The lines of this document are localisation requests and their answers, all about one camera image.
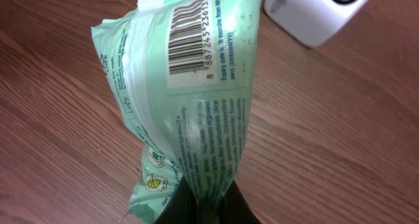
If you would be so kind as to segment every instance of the plastic packet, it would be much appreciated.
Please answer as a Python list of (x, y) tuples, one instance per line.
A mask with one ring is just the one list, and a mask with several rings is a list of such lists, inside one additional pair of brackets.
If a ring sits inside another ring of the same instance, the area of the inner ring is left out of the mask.
[(175, 170), (200, 210), (215, 210), (246, 140), (261, 0), (138, 0), (137, 6), (92, 28), (126, 126), (145, 151), (166, 159), (145, 168), (143, 152), (146, 173), (130, 213), (144, 220), (150, 208), (154, 214), (144, 221), (158, 217), (179, 182)]

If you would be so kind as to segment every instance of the green packet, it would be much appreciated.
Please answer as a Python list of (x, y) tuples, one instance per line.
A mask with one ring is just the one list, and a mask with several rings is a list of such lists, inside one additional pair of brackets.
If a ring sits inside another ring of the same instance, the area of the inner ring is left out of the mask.
[(92, 28), (126, 126), (145, 150), (173, 165), (146, 170), (130, 213), (144, 219), (144, 206), (151, 208), (148, 223), (161, 213), (178, 182), (173, 168), (200, 209), (216, 207), (226, 193), (246, 140), (260, 6), (261, 0), (138, 0), (125, 17)]

